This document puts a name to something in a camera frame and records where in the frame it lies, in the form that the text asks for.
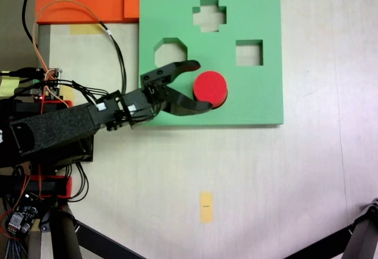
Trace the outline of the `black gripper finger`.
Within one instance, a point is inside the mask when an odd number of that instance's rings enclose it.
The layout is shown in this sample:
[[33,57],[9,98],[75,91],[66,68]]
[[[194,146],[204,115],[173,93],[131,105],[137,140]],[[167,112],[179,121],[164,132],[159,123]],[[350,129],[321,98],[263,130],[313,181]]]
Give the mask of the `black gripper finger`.
[[197,101],[168,86],[161,87],[162,110],[175,116],[198,115],[210,111],[213,104]]
[[200,63],[196,60],[186,60],[174,63],[173,76],[178,77],[185,72],[193,72],[201,67]]

